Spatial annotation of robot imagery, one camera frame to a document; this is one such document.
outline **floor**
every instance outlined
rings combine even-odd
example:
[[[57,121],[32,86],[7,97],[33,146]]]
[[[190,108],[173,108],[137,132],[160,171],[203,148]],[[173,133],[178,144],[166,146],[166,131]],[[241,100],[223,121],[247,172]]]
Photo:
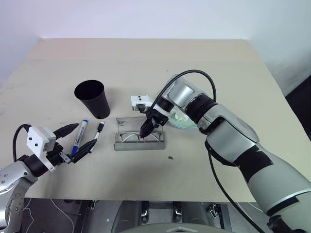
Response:
[[[25,201],[25,206],[28,204],[29,199]],[[65,203],[63,200],[54,200],[55,204],[64,211],[76,223],[80,202],[71,201]],[[110,233],[114,218],[117,214],[121,201],[96,201],[94,210],[89,211],[84,233]],[[271,232],[266,223],[269,218],[252,207],[247,202],[240,203],[241,207],[247,214],[265,231]],[[34,219],[33,224],[30,226],[27,233],[71,233],[72,224],[68,218],[58,210],[50,199],[32,199],[28,208],[31,210]],[[256,233],[257,231],[238,213],[235,208],[228,203],[228,210],[231,220],[232,231],[236,233]],[[148,223],[161,223],[171,222],[172,210],[171,209],[150,209],[150,218]],[[209,213],[207,216],[210,223],[215,227],[220,227],[219,219],[212,218]],[[29,210],[24,210],[22,233],[26,233],[32,219]]]

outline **green plate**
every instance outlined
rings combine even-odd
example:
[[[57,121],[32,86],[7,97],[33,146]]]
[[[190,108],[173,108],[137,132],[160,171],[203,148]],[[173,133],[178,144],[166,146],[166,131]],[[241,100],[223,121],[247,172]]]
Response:
[[[182,130],[197,130],[198,127],[196,126],[196,124],[191,120],[191,119],[188,119],[187,121],[178,121],[176,118],[175,118],[175,114],[173,114],[168,122],[175,126],[176,128],[179,128],[179,129],[182,129]]]

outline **white wall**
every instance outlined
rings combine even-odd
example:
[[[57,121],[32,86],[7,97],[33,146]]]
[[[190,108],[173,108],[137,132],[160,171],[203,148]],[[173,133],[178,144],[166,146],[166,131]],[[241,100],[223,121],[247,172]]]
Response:
[[[311,74],[310,0],[1,0],[0,82],[39,37],[250,40],[288,94]]]

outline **glasses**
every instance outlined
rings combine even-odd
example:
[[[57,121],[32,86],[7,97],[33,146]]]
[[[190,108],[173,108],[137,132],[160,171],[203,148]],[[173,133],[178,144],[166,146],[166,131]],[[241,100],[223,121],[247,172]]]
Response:
[[[152,132],[145,138],[141,138],[139,132],[125,132],[120,134],[121,142],[161,142],[161,136],[161,132]]]

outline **black cable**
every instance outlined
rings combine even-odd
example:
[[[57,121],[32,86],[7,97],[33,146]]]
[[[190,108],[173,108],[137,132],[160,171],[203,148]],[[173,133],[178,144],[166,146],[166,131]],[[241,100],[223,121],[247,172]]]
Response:
[[[187,70],[187,71],[184,71],[180,74],[177,74],[175,77],[173,77],[166,85],[165,87],[162,89],[162,91],[158,94],[158,96],[156,97],[155,101],[152,103],[151,107],[147,110],[147,111],[141,111],[141,113],[148,113],[149,111],[151,111],[155,104],[157,103],[157,101],[160,99],[160,97],[163,95],[163,93],[166,91],[167,88],[170,87],[170,85],[172,85],[172,83],[174,83],[177,79],[179,79],[180,77],[184,76],[185,74],[190,74],[190,73],[199,73],[199,74],[202,74],[204,75],[210,82],[211,86],[212,86],[212,89],[213,89],[213,100],[216,101],[216,88],[215,88],[215,84],[213,82],[213,79],[208,75],[206,74],[205,72],[201,71],[201,70],[198,70],[198,69],[190,69],[190,70]]]
[[[218,186],[220,187],[220,189],[222,190],[222,192],[224,193],[225,197],[228,198],[228,200],[231,202],[231,204],[240,212],[240,214],[260,233],[265,233],[255,222],[253,222],[253,220],[251,220],[244,212],[243,210],[241,210],[241,208],[234,202],[234,200],[229,196],[229,194],[227,194],[227,192],[225,191],[224,187],[222,186],[222,184],[220,183],[217,174],[215,172],[215,168],[214,168],[214,164],[212,161],[212,156],[211,154],[208,152],[208,158],[209,158],[209,162],[210,162],[210,167],[212,168],[212,172],[213,175],[215,177],[215,180],[218,184]]]
[[[14,161],[14,162],[17,161],[17,157],[16,157],[16,140],[17,140],[18,133],[19,133],[19,131],[20,131],[22,128],[24,128],[24,129],[28,132],[29,127],[31,127],[31,125],[29,125],[29,124],[22,124],[22,125],[20,125],[20,126],[17,128],[17,130],[16,130],[16,132],[15,132],[15,134],[14,134],[14,137],[13,137],[13,161]]]

